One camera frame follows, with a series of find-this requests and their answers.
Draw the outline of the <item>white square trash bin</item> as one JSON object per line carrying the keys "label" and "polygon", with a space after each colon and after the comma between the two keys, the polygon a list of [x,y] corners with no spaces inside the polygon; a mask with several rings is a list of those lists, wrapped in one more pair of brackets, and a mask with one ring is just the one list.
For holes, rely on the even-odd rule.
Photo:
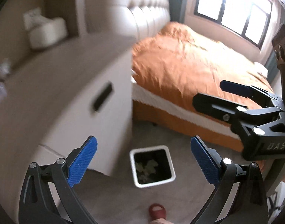
{"label": "white square trash bin", "polygon": [[176,174],[166,145],[132,149],[129,153],[133,181],[138,188],[173,182]]}

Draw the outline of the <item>crumpled clear plastic bag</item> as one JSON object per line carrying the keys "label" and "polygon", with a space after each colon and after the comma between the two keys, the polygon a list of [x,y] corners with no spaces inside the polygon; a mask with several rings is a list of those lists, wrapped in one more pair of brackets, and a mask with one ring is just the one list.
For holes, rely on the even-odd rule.
{"label": "crumpled clear plastic bag", "polygon": [[0,80],[6,80],[7,77],[11,74],[11,61],[8,58],[4,58],[0,65]]}

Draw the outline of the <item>orange bed cover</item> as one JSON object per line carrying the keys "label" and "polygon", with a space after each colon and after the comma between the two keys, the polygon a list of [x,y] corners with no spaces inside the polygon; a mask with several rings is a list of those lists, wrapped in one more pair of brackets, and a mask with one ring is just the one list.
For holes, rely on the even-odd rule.
{"label": "orange bed cover", "polygon": [[188,136],[200,136],[217,145],[242,151],[229,125],[198,113],[192,99],[198,93],[257,109],[252,100],[227,93],[223,80],[272,91],[254,62],[191,28],[170,22],[153,37],[132,49],[133,118],[148,121]]}

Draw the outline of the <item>white tissue box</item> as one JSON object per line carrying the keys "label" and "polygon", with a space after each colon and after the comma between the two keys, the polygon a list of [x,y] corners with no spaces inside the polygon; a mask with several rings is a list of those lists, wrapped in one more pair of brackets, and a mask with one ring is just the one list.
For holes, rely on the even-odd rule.
{"label": "white tissue box", "polygon": [[44,16],[36,16],[28,36],[32,50],[46,49],[68,36],[66,22],[61,17],[49,19]]}

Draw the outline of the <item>white bedside cabinet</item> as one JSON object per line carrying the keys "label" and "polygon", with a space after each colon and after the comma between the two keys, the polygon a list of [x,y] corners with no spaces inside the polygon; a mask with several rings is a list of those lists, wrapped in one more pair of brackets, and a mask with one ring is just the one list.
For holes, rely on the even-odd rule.
{"label": "white bedside cabinet", "polygon": [[135,39],[94,33],[39,53],[6,81],[0,102],[0,204],[13,220],[33,161],[66,157],[89,136],[89,168],[112,175],[132,132]]}

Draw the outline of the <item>white padded headboard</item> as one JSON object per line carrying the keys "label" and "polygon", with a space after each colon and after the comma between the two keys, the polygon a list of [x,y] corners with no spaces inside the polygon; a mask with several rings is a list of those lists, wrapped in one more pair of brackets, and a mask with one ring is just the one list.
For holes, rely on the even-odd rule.
{"label": "white padded headboard", "polygon": [[89,32],[109,32],[140,41],[169,21],[169,0],[86,0]]}

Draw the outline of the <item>black framed window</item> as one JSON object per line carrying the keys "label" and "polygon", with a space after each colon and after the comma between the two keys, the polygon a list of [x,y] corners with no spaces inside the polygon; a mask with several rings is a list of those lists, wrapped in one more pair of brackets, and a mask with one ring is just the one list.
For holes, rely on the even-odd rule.
{"label": "black framed window", "polygon": [[271,19],[271,0],[196,0],[194,14],[215,22],[261,49]]}

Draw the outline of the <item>red slipper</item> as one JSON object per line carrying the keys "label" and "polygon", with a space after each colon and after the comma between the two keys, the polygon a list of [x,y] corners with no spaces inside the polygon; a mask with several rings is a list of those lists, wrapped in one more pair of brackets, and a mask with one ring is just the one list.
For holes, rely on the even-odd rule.
{"label": "red slipper", "polygon": [[149,207],[149,215],[152,221],[156,221],[165,220],[167,213],[163,205],[159,203],[154,203]]}

